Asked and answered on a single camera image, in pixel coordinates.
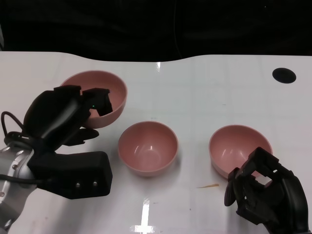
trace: black hole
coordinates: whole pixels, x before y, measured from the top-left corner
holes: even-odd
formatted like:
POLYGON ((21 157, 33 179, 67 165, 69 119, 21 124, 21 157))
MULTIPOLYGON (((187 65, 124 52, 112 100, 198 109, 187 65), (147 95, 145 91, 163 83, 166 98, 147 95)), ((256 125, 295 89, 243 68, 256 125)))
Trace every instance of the black hole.
POLYGON ((276 68, 272 73, 274 79, 284 84, 293 83, 296 80, 296 74, 287 68, 276 68))

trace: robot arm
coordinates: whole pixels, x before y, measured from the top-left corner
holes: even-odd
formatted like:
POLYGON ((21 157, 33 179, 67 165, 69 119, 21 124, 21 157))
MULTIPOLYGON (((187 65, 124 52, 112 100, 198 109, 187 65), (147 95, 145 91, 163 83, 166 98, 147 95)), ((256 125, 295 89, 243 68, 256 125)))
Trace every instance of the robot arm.
POLYGON ((21 124, 2 113, 7 147, 0 151, 0 234, 6 234, 21 214, 27 197, 41 188, 69 199, 108 195, 112 171, 104 152, 72 155, 55 153, 61 145, 83 144, 98 132, 82 128, 90 109, 100 116, 112 112, 109 90, 63 86, 39 95, 21 124), (4 115, 22 132, 7 133, 4 115))
POLYGON ((299 179, 276 157, 257 148, 241 168, 228 178, 224 204, 237 201, 236 213, 248 221, 265 225, 271 234, 306 234, 308 203, 299 179), (258 171, 271 181, 263 185, 252 176, 258 171))

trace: table surface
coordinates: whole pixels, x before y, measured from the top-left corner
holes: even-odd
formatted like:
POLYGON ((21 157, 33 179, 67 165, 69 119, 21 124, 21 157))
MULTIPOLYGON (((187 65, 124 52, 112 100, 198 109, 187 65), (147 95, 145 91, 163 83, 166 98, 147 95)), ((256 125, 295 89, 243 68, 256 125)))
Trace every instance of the table surface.
MULTIPOLYGON (((199 56, 172 62, 107 62, 62 53, 0 52, 0 110, 23 119, 41 92, 75 73, 105 70, 129 89, 120 118, 100 136, 58 153, 105 151, 113 171, 106 197, 67 200, 36 189, 10 234, 265 234, 262 225, 225 207, 227 185, 211 167, 208 141, 229 124, 247 125, 271 143, 273 154, 301 180, 312 207, 312 58, 279 56, 199 56), (277 82, 275 68, 294 71, 292 84, 277 82), (133 175, 116 154, 122 132, 144 120, 172 128, 180 152, 164 175, 133 175), (218 183, 219 187, 197 187, 218 183)), ((9 130, 18 127, 8 118, 9 130)))

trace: pink bowl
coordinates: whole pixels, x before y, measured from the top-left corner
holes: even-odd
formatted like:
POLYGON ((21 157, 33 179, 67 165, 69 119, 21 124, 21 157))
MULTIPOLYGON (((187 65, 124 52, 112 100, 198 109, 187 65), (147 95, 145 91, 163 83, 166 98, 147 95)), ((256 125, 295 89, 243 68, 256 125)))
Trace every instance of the pink bowl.
POLYGON ((85 126, 103 128, 113 123, 121 115, 127 99, 127 86, 118 76, 104 71, 86 71, 73 75, 63 85, 80 85, 82 90, 92 88, 109 89, 109 99, 113 112, 99 116, 96 110, 90 110, 91 116, 85 126))
POLYGON ((268 140, 258 131, 243 125, 229 125, 217 130, 209 142, 213 167, 225 178, 235 168, 240 168, 249 154, 262 147, 272 154, 268 140))
POLYGON ((121 160, 140 176, 157 176, 174 161, 178 140, 166 125, 140 122, 123 132, 118 143, 121 160))

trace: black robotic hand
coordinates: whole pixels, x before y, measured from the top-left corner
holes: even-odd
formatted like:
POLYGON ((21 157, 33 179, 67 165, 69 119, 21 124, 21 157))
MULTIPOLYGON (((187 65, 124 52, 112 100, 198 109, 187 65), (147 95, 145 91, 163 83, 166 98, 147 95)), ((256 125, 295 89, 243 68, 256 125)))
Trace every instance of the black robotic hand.
POLYGON ((19 182, 36 183, 38 188, 69 199, 109 194, 113 175, 106 153, 55 153, 61 145, 79 145, 98 136, 94 129, 81 128, 90 109, 96 109, 100 116, 113 111, 108 89, 80 90, 80 86, 68 85, 40 94, 29 107, 23 124, 19 123, 21 133, 7 133, 2 119, 13 115, 1 115, 5 143, 34 151, 27 166, 35 180, 19 182))
POLYGON ((301 183, 278 161, 264 149, 255 149, 241 168, 229 174, 224 204, 231 206, 237 201, 236 213, 256 225, 264 224, 270 234, 310 233, 301 183), (271 181, 259 183, 252 175, 254 171, 271 181))

